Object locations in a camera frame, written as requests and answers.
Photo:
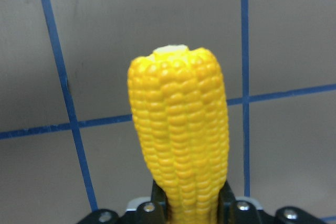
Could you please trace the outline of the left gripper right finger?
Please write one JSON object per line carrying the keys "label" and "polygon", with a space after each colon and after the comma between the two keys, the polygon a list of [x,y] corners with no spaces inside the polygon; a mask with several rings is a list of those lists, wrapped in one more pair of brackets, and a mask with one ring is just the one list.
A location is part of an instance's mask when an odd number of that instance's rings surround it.
{"label": "left gripper right finger", "polygon": [[218,195],[218,223],[235,224],[323,224],[322,219],[307,211],[285,206],[276,210],[272,216],[264,211],[254,198],[236,197],[228,182],[224,184]]}

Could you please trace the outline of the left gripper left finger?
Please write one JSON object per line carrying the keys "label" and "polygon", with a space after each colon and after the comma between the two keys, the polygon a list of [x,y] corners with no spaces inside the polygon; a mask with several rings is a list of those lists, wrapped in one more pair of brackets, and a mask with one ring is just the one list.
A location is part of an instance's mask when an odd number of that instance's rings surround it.
{"label": "left gripper left finger", "polygon": [[89,213],[78,223],[167,223],[167,219],[166,194],[153,182],[151,196],[130,200],[122,216],[102,208]]}

